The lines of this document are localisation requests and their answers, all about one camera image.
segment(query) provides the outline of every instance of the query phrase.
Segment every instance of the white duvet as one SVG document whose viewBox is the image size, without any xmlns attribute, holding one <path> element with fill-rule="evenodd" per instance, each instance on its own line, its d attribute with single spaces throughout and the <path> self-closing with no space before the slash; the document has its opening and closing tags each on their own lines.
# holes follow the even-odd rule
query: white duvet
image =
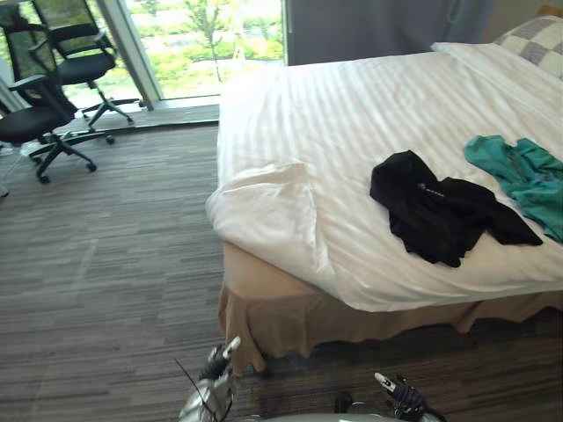
<svg viewBox="0 0 563 422">
<path fill-rule="evenodd" d="M 503 246 L 486 233 L 450 268 L 407 253 L 370 198 L 372 168 L 411 149 L 439 179 L 486 186 L 517 209 L 463 146 L 498 134 L 563 155 L 559 79 L 495 45 L 435 50 L 270 70 L 231 86 L 207 204 L 219 236 L 368 311 L 563 289 L 563 246 L 531 220 L 543 245 Z"/>
</svg>

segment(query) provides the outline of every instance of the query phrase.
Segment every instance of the gray carpet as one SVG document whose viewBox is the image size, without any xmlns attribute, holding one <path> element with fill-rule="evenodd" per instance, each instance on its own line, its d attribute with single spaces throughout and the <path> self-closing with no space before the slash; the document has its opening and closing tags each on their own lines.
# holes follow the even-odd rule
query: gray carpet
<svg viewBox="0 0 563 422">
<path fill-rule="evenodd" d="M 173 421 L 222 339 L 221 246 L 204 202 L 216 184 L 216 128 L 78 145 L 90 174 L 59 157 L 40 185 L 21 161 L 0 200 L 0 420 Z M 9 165 L 0 157 L 0 173 Z M 339 391 L 385 411 L 375 370 L 401 373 L 450 421 L 559 422 L 561 314 L 437 326 L 384 342 L 329 344 L 269 360 L 238 385 L 232 420 L 331 411 Z"/>
</svg>

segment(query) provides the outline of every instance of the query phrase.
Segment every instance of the teal clothing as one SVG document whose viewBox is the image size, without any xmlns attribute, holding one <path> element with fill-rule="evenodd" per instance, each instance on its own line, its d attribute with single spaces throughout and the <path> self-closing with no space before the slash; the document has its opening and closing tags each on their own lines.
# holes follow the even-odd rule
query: teal clothing
<svg viewBox="0 0 563 422">
<path fill-rule="evenodd" d="M 491 173 L 523 214 L 540 223 L 547 236 L 563 242 L 563 163 L 529 139 L 515 147 L 501 136 L 476 136 L 465 158 Z"/>
</svg>

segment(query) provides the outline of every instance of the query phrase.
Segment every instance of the pillow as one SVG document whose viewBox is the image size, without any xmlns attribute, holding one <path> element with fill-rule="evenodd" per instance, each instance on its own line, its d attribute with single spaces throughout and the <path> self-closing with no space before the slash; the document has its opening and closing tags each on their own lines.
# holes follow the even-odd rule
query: pillow
<svg viewBox="0 0 563 422">
<path fill-rule="evenodd" d="M 563 80 L 563 19 L 540 16 L 494 42 Z"/>
</svg>

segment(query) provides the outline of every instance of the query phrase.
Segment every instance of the black jacket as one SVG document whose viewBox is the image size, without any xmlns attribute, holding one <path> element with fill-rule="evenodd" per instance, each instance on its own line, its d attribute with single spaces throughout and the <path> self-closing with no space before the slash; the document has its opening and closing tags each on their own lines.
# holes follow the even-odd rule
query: black jacket
<svg viewBox="0 0 563 422">
<path fill-rule="evenodd" d="M 432 263 L 460 266 L 485 230 L 501 244 L 542 243 L 494 193 L 459 178 L 439 182 L 410 150 L 373 169 L 369 195 L 389 209 L 391 232 L 406 250 Z"/>
</svg>

